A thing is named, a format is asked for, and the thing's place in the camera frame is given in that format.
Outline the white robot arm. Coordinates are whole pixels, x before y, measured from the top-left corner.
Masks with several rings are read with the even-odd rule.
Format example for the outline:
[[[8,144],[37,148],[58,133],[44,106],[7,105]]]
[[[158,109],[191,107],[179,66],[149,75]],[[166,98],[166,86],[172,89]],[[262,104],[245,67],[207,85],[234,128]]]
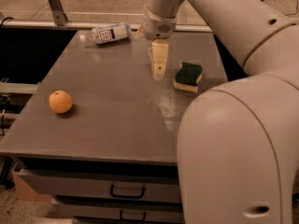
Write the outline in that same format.
[[[259,0],[148,0],[141,30],[168,38],[188,1],[247,77],[199,95],[178,129],[186,224],[292,224],[298,171],[298,25]]]

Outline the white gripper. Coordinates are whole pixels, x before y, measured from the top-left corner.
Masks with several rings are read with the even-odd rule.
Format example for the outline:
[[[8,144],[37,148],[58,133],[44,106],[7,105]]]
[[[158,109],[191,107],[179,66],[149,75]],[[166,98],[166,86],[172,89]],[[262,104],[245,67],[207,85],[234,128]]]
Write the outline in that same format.
[[[135,38],[146,37],[148,40],[154,40],[149,46],[150,67],[153,78],[160,81],[165,75],[169,53],[166,39],[176,29],[177,18],[159,17],[147,7],[144,7],[142,16],[141,27],[135,32]]]

